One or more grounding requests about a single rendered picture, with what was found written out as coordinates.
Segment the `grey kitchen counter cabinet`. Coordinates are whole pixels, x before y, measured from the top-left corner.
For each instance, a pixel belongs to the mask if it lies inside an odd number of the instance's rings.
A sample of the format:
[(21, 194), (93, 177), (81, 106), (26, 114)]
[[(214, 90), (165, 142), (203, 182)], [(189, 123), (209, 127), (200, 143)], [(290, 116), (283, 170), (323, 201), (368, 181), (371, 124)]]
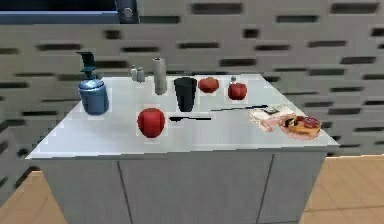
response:
[[(219, 89), (198, 93), (191, 112), (154, 83), (109, 77), (110, 106), (100, 116), (81, 106), (31, 152), (68, 224), (299, 224), (326, 155), (337, 142), (326, 133), (294, 139), (264, 132), (248, 110), (211, 109), (286, 105), (262, 76), (243, 74), (248, 93), (228, 98)], [(165, 126), (156, 138), (138, 128), (141, 111), (157, 108)], [(211, 120), (169, 120), (170, 116)]]

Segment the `black spoon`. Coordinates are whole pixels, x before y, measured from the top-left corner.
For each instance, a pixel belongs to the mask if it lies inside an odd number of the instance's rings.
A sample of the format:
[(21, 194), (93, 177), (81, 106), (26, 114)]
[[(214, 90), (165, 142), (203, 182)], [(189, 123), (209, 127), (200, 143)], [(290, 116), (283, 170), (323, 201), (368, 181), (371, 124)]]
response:
[(169, 120), (173, 122), (179, 122), (183, 119), (189, 119), (189, 120), (211, 120), (210, 117), (187, 117), (187, 116), (170, 116)]

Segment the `black cup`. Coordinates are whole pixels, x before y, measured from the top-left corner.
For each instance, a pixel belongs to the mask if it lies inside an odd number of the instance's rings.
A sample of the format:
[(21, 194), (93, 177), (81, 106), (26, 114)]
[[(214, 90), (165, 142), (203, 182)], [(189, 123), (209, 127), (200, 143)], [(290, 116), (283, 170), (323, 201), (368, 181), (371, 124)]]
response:
[(191, 112), (194, 106), (197, 80), (181, 77), (174, 80), (176, 98), (181, 112)]

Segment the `red tomato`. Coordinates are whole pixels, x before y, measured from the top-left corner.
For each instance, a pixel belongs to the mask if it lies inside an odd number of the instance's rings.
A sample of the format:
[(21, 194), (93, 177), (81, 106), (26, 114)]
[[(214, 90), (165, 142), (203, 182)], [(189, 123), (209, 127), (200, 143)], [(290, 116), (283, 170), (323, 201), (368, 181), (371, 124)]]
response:
[(213, 93), (219, 88), (219, 81), (213, 77), (203, 78), (198, 82), (198, 88), (204, 93)]

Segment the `large red apple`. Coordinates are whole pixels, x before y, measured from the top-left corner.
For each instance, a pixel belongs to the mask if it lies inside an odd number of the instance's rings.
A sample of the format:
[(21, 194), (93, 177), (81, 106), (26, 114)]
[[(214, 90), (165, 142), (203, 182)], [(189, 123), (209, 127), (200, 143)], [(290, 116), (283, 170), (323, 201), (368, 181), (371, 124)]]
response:
[(145, 137), (156, 138), (164, 129), (165, 116), (157, 108), (147, 108), (139, 113), (137, 125)]

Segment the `black knife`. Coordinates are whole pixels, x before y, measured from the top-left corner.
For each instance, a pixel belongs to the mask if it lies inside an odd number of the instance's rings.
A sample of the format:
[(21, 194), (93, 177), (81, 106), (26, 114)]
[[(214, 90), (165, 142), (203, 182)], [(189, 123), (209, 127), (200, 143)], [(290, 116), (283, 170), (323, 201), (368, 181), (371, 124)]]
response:
[(218, 111), (231, 111), (231, 110), (250, 110), (250, 109), (263, 109), (268, 108), (268, 105), (251, 105), (251, 106), (242, 106), (242, 107), (231, 107), (231, 108), (220, 108), (220, 109), (211, 109), (212, 112)]

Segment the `tall grey pepper mill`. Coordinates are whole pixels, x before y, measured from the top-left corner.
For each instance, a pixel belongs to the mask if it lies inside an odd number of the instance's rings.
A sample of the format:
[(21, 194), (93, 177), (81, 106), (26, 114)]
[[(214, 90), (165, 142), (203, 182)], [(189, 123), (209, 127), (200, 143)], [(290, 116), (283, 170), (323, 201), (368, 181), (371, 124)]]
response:
[(166, 64), (163, 58), (153, 59), (155, 93), (163, 95), (167, 91)]

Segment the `small red apple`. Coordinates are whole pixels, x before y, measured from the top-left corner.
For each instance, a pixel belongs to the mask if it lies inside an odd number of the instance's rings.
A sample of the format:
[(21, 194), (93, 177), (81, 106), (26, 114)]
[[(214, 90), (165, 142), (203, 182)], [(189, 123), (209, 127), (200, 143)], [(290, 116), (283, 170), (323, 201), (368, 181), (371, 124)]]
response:
[(235, 76), (230, 79), (228, 87), (228, 97), (231, 100), (243, 100), (247, 95), (247, 86), (237, 81)]

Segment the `pale sliced bread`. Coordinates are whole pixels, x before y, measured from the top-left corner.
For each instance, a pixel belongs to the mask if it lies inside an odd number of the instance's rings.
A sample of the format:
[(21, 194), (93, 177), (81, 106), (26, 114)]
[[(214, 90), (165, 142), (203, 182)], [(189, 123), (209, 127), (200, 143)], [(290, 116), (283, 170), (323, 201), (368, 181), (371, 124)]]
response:
[(272, 132), (275, 126), (282, 126), (295, 116), (295, 112), (285, 105), (248, 111), (249, 121), (257, 124), (264, 132)]

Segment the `blue soap dispenser bottle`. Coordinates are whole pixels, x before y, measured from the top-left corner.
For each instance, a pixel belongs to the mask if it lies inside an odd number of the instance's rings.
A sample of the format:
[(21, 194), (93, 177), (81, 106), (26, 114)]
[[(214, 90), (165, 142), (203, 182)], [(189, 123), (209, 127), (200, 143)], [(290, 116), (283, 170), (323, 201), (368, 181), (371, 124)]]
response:
[(96, 62), (92, 52), (79, 52), (83, 68), (81, 72), (85, 79), (78, 85), (81, 102), (85, 112), (97, 116), (106, 113), (109, 109), (109, 99), (105, 83), (94, 73)]

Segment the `pink glazed doughnut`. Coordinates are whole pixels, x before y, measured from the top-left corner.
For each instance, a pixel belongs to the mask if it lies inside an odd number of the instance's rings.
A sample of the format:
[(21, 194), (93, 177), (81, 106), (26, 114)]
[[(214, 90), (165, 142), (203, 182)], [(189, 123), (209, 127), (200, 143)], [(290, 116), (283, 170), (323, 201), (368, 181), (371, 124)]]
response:
[(291, 138), (310, 140), (319, 135), (321, 126), (322, 123), (315, 117), (294, 115), (283, 123), (281, 129)]

